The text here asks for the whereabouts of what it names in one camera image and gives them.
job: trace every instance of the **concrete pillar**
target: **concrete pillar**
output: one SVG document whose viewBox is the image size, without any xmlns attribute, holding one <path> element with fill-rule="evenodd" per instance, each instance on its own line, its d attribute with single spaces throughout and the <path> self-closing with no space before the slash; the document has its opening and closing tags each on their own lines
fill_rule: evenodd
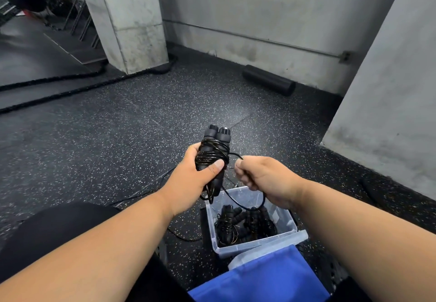
<svg viewBox="0 0 436 302">
<path fill-rule="evenodd" d="M 86 0 L 109 63 L 128 74 L 168 62 L 159 0 Z"/>
</svg>

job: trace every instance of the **black jump rope handle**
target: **black jump rope handle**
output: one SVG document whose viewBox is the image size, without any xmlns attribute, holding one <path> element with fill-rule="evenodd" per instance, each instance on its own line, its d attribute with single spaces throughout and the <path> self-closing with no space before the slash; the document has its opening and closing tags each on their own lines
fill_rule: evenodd
<svg viewBox="0 0 436 302">
<path fill-rule="evenodd" d="M 230 130 L 228 128 L 222 127 L 221 129 L 218 129 L 218 126 L 210 125 L 209 128 L 204 132 L 203 140 L 205 140 L 205 139 L 206 140 L 208 140 L 208 139 L 209 140 L 219 140 L 219 141 L 226 143 L 227 145 L 230 145 L 230 140 L 232 138 L 230 137 Z M 228 157 L 228 150 L 230 148 L 228 148 L 226 150 L 220 145 L 218 145 L 218 148 L 221 149 Z M 200 148 L 198 149 L 197 156 L 200 152 L 205 152 L 205 151 L 210 151 L 210 152 L 215 151 L 216 152 L 216 150 L 211 145 L 208 145 L 205 143 L 205 144 L 200 145 Z M 208 165 L 199 164 L 199 165 L 197 165 L 197 170 L 200 171 L 200 170 L 203 170 L 207 167 L 208 167 Z M 227 168 L 227 163 L 225 163 L 221 172 L 218 173 L 218 175 L 210 183 L 207 184 L 211 195 L 213 195 L 214 197 L 218 196 L 220 191 L 221 191 L 222 181 L 224 179 L 224 172 L 225 172 L 226 168 Z"/>
</svg>

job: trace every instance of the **blue fabric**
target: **blue fabric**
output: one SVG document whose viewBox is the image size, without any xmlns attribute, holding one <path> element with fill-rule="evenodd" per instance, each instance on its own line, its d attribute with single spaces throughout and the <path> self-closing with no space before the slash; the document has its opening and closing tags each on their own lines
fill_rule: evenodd
<svg viewBox="0 0 436 302">
<path fill-rule="evenodd" d="M 189 294 L 196 302 L 324 302 L 330 296 L 295 246 L 241 265 Z"/>
</svg>

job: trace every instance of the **gym floor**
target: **gym floor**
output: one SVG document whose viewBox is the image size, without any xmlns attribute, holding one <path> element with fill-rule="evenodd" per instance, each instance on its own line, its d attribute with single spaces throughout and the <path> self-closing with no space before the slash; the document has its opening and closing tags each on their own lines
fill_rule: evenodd
<svg viewBox="0 0 436 302">
<path fill-rule="evenodd" d="M 45 57 L 35 60 L 38 71 L 70 59 L 47 57 L 45 46 L 55 45 L 27 51 Z M 168 74 L 0 115 L 0 248 L 20 221 L 41 209 L 74 201 L 108 204 L 155 188 L 211 123 L 231 128 L 232 151 L 274 157 L 305 178 L 369 202 L 359 184 L 365 177 L 384 209 L 435 231 L 436 202 L 320 147 L 341 97 L 301 84 L 284 97 L 246 82 L 232 62 L 179 46 L 170 52 L 179 60 Z M 228 176 L 236 181 L 232 170 Z M 202 207 L 199 200 L 170 228 L 200 237 Z M 186 289 L 227 270 L 229 260 L 219 260 L 203 241 L 184 242 L 168 232 L 164 239 L 168 267 Z M 324 248 L 311 240 L 300 251 L 318 273 Z"/>
</svg>

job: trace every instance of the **clear plastic bin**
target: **clear plastic bin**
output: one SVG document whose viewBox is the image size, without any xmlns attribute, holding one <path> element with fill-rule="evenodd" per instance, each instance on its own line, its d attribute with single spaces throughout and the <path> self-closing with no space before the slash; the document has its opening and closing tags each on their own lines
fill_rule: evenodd
<svg viewBox="0 0 436 302">
<path fill-rule="evenodd" d="M 250 191 L 247 186 L 229 189 L 227 191 L 232 198 L 243 206 L 258 207 L 262 203 L 263 195 L 259 191 Z M 221 212 L 221 208 L 224 205 L 231 204 L 233 208 L 238 207 L 232 199 L 223 191 L 214 198 L 213 204 L 208 201 L 206 203 L 206 211 L 208 213 L 209 230 L 211 233 L 212 249 L 218 254 L 220 258 L 226 258 L 243 253 L 244 251 L 262 246 L 274 240 L 279 240 L 297 232 L 297 226 L 292 219 L 289 211 L 279 208 L 273 205 L 270 201 L 265 201 L 265 208 L 268 210 L 270 218 L 275 222 L 277 226 L 277 235 L 273 237 L 263 238 L 251 242 L 245 242 L 243 244 L 236 244 L 227 247 L 218 247 L 218 242 L 215 234 L 215 222 L 217 221 L 217 215 Z"/>
</svg>

